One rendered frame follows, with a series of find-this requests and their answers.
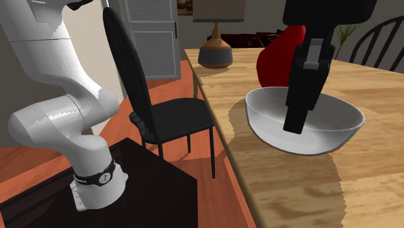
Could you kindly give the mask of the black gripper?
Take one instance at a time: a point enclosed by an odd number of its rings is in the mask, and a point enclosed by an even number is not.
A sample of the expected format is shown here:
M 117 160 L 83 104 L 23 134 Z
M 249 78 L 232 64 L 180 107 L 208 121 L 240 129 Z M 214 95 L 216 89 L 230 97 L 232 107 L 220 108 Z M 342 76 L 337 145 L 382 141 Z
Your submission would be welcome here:
M 326 44 L 336 26 L 364 23 L 370 19 L 377 0 L 286 0 L 283 23 L 304 25 L 305 42 L 311 38 L 322 39 Z M 308 48 L 298 44 L 289 74 L 287 114 L 283 130 L 301 134 L 309 111 L 312 111 L 328 77 L 334 45 L 321 49 L 318 68 L 305 69 Z

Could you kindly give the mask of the red rounded vase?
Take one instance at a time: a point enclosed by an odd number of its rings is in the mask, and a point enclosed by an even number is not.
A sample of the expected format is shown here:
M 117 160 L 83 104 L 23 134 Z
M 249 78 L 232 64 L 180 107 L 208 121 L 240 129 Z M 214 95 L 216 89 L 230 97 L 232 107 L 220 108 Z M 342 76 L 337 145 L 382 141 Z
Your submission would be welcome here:
M 288 87 L 295 47 L 303 43 L 304 25 L 290 25 L 258 56 L 256 71 L 262 87 Z

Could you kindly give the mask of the white bowl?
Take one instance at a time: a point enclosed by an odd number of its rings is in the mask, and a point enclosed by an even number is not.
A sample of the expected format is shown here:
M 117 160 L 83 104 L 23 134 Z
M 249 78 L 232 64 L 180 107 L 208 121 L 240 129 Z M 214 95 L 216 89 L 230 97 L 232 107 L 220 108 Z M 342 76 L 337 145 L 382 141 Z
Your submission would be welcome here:
M 249 91 L 245 97 L 247 120 L 252 131 L 279 150 L 299 155 L 333 152 L 365 123 L 360 109 L 322 93 L 314 110 L 308 112 L 302 133 L 285 131 L 286 96 L 286 87 L 261 87 Z

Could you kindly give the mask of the green plant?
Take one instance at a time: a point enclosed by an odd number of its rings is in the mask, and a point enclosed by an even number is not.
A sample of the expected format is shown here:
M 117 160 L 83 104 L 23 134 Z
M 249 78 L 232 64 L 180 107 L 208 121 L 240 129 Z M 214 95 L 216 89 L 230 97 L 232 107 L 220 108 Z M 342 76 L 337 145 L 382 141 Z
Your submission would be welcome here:
M 339 48 L 337 49 L 337 54 L 335 55 L 335 59 L 337 59 L 340 49 L 343 46 L 343 44 L 345 43 L 345 41 L 350 37 L 350 35 L 357 30 L 359 27 L 361 26 L 361 24 L 349 24 L 347 26 L 345 26 L 344 28 L 339 25 L 337 27 L 336 33 L 339 37 L 339 41 L 340 41 L 340 45 Z

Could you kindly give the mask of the dark sideboard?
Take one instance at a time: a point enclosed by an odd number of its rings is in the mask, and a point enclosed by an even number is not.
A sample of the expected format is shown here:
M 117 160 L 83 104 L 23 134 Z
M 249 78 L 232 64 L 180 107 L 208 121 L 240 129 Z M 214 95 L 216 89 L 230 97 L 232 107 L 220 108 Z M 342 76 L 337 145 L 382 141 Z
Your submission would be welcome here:
M 232 48 L 265 48 L 282 32 L 283 30 L 256 34 L 222 34 L 221 38 Z

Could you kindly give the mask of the table lamp with brown base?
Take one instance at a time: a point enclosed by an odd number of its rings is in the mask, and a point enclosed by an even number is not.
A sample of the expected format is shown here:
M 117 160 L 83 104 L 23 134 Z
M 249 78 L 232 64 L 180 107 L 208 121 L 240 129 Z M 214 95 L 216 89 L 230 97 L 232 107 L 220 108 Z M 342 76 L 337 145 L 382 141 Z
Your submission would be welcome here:
M 214 23 L 211 38 L 199 49 L 199 65 L 223 69 L 233 63 L 232 48 L 222 40 L 218 24 L 244 22 L 246 1 L 193 0 L 193 22 Z

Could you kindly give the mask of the black spindle-back chair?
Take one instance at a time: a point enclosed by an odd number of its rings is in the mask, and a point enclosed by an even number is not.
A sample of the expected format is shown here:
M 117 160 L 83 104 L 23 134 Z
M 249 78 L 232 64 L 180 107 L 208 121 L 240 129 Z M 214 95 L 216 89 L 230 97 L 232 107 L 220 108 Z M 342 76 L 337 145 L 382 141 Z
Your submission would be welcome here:
M 366 65 L 382 29 L 385 26 L 388 26 L 390 24 L 393 24 L 394 26 L 392 27 L 392 30 L 390 31 L 388 38 L 384 42 L 383 47 L 380 50 L 380 53 L 378 54 L 377 59 L 373 66 L 373 68 L 378 68 L 380 66 L 383 58 L 385 57 L 385 54 L 387 53 L 391 43 L 393 42 L 396 34 L 398 33 L 400 26 L 404 25 L 404 16 L 398 16 L 398 17 L 394 17 L 392 19 L 388 19 L 388 20 L 376 25 L 374 28 L 371 28 L 367 33 L 365 33 L 361 37 L 361 39 L 356 43 L 355 47 L 353 48 L 349 62 L 354 63 L 354 60 L 357 56 L 358 50 L 361 48 L 361 45 L 365 42 L 365 40 L 367 38 L 371 37 L 372 39 L 370 40 L 370 43 L 368 44 L 368 47 L 366 48 L 366 52 L 363 56 L 363 59 L 361 60 L 361 65 Z

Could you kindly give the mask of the wooden table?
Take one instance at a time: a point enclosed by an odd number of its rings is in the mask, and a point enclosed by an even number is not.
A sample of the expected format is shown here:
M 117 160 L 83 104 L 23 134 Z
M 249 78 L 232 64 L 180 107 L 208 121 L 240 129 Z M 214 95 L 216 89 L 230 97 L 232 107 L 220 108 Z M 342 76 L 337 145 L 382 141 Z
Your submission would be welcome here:
M 207 69 L 186 50 L 257 228 L 404 228 L 404 74 L 333 61 L 323 91 L 358 107 L 365 124 L 330 154 L 292 155 L 247 122 L 259 52 L 234 49 L 229 68 Z

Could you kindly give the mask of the black chair with solid back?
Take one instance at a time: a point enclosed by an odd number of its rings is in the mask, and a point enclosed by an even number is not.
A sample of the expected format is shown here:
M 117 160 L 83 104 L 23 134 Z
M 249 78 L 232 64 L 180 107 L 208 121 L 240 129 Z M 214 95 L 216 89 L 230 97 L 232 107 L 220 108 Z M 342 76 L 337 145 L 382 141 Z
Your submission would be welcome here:
M 139 130 L 142 145 L 157 145 L 159 156 L 163 157 L 164 143 L 186 137 L 190 152 L 190 136 L 208 130 L 211 172 L 215 177 L 214 121 L 205 101 L 176 98 L 151 104 L 144 71 L 124 23 L 110 7 L 103 9 L 102 17 L 109 48 L 133 109 L 129 119 Z

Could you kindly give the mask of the grey panelled door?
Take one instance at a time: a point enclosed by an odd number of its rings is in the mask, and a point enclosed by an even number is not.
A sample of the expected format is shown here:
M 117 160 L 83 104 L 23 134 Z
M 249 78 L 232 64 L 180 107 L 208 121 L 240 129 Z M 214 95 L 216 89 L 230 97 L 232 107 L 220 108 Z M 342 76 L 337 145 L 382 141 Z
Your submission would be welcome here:
M 147 80 L 180 79 L 176 0 L 118 0 Z

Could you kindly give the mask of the black robot stand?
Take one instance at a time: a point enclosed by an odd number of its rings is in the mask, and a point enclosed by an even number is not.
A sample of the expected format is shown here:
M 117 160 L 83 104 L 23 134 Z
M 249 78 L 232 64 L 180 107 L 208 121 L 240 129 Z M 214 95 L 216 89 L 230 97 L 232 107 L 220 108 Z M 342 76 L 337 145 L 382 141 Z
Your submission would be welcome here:
M 78 212 L 68 168 L 0 203 L 5 228 L 198 228 L 194 177 L 129 138 L 109 149 L 129 176 L 116 202 Z

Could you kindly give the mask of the wall picture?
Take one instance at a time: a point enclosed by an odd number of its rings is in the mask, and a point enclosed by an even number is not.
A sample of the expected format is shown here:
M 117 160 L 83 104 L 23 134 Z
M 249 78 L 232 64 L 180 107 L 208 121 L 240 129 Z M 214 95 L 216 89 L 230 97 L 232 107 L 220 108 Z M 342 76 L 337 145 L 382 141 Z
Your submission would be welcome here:
M 177 13 L 182 16 L 193 14 L 193 0 L 177 0 Z

